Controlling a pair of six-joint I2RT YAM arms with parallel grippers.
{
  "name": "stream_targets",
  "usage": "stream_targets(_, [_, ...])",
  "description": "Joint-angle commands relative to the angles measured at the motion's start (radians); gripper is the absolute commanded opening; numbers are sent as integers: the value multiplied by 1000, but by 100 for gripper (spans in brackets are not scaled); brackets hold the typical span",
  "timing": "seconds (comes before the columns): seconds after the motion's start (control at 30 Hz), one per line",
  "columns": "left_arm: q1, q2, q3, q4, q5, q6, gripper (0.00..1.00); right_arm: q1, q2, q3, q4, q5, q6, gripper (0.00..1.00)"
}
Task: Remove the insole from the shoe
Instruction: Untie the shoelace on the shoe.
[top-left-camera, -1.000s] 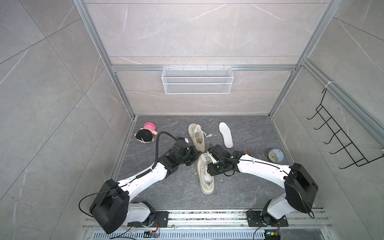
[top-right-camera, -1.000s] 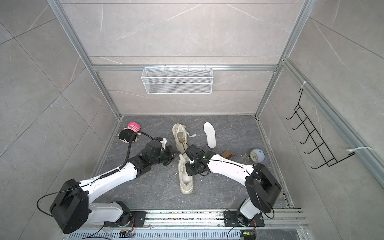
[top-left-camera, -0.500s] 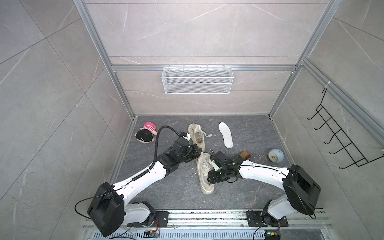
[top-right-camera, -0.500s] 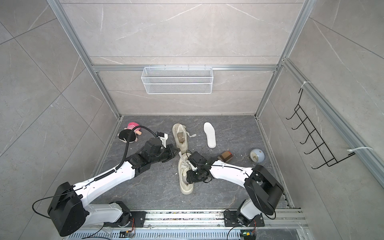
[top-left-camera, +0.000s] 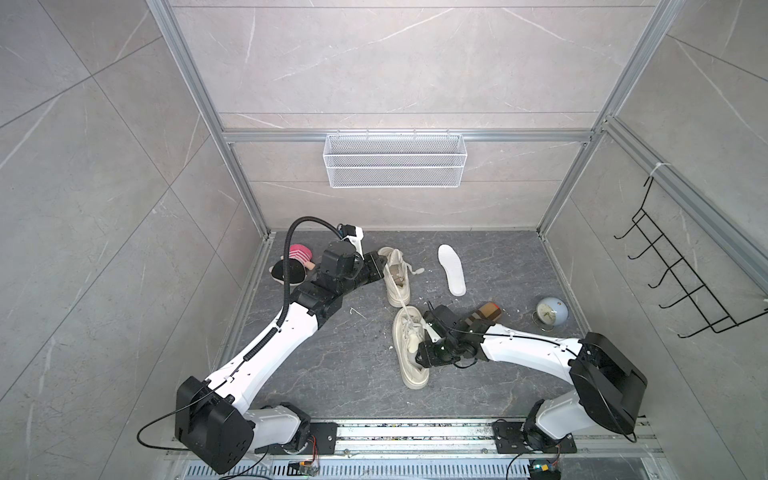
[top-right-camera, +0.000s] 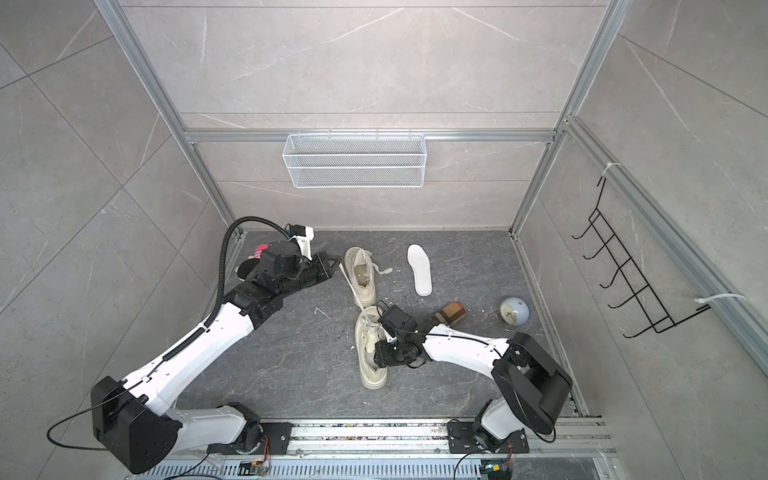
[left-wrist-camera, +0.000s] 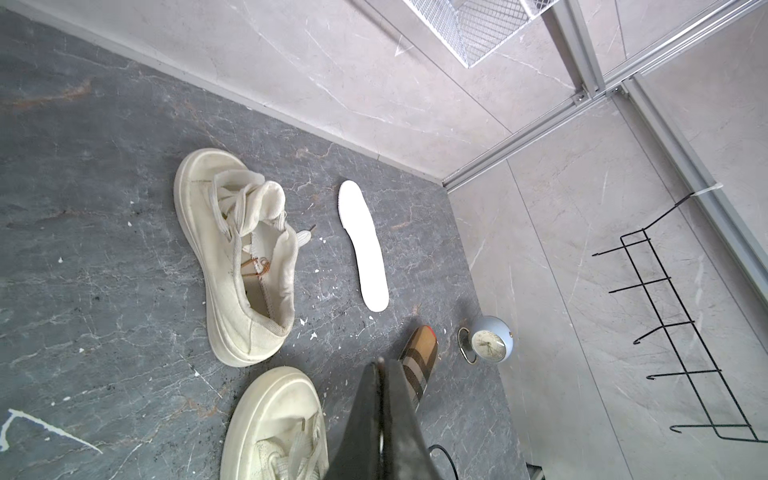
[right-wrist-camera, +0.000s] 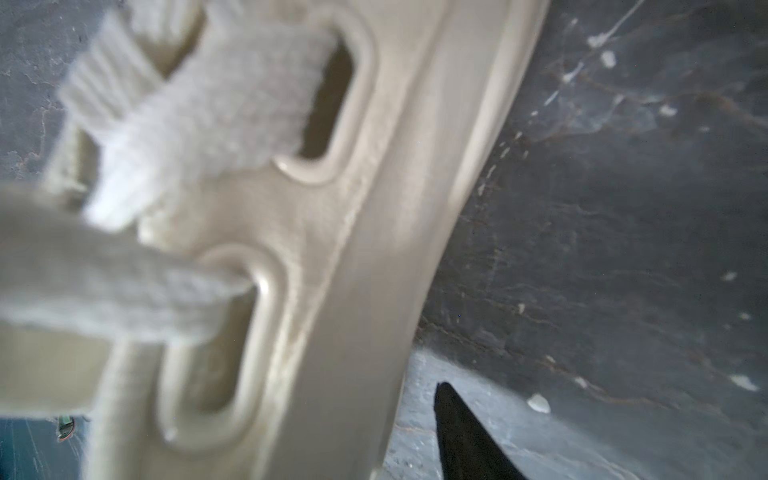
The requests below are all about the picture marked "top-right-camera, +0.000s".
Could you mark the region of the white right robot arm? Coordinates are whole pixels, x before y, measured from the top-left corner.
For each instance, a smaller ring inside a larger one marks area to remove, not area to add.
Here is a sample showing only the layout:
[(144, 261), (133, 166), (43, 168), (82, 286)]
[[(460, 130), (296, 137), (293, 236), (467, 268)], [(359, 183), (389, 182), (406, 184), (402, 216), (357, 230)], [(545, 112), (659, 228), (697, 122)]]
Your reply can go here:
[(381, 388), (390, 367), (456, 365), (491, 379), (500, 392), (474, 420), (473, 434), (484, 449), (498, 450), (525, 428), (546, 443), (554, 442), (557, 419), (573, 386), (571, 377), (530, 335), (490, 338), (462, 332), (454, 324), (464, 316), (458, 302), (423, 321), (394, 304), (364, 307), (355, 327), (364, 386)]

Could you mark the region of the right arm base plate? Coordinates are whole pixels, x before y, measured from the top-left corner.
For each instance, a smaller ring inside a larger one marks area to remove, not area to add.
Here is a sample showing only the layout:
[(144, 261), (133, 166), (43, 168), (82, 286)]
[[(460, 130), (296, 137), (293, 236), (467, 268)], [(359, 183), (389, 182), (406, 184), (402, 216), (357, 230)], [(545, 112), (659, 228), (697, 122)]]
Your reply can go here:
[(449, 451), (453, 454), (465, 454), (472, 451), (527, 454), (530, 452), (525, 430), (510, 433), (504, 439), (498, 439), (474, 422), (451, 419), (446, 423)]

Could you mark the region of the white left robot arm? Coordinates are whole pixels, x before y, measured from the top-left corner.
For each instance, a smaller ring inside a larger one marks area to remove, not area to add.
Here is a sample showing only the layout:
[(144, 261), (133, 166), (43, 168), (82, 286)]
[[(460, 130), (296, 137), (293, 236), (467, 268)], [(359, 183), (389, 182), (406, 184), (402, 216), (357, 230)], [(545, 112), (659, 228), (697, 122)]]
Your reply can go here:
[(107, 376), (91, 390), (93, 435), (133, 474), (168, 455), (206, 447), (250, 454), (262, 446), (259, 416), (239, 402), (179, 410), (186, 387), (231, 346), (278, 312), (285, 299), (333, 277), (339, 256), (305, 256), (295, 240), (277, 241), (243, 262), (245, 277), (223, 295), (213, 319), (121, 380)]

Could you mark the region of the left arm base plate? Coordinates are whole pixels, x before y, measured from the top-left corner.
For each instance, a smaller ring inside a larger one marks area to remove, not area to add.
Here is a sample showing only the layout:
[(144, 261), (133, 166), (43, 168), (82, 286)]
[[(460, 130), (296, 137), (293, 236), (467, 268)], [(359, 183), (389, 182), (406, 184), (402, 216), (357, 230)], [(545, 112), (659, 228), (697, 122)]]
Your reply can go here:
[(222, 455), (285, 455), (292, 437), (290, 422), (261, 423), (257, 430), (243, 433), (234, 443), (212, 444), (208, 454)]

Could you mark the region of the white shoe insole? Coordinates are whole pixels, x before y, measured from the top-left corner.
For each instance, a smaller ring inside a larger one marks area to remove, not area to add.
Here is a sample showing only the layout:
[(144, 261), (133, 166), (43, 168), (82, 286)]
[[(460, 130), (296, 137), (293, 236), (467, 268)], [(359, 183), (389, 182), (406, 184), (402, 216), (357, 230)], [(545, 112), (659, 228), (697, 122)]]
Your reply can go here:
[(418, 244), (411, 244), (407, 250), (407, 260), (412, 269), (416, 293), (421, 297), (430, 296), (433, 290), (431, 263), (426, 251)]

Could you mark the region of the cream sneaker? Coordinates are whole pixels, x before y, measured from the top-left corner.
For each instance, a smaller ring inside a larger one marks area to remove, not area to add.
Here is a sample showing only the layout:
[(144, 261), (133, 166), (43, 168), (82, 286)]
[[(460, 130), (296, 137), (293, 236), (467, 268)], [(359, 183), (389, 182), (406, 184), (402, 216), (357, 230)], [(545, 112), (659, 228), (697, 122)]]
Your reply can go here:
[(377, 301), (375, 275), (390, 274), (393, 269), (381, 269), (373, 262), (372, 253), (361, 247), (349, 248), (343, 261), (344, 273), (359, 306), (366, 308)]
[(380, 311), (376, 306), (368, 306), (358, 316), (355, 325), (355, 345), (361, 381), (369, 390), (382, 388), (388, 378), (386, 367), (379, 367), (375, 362), (376, 344), (386, 340), (385, 331), (379, 323)]

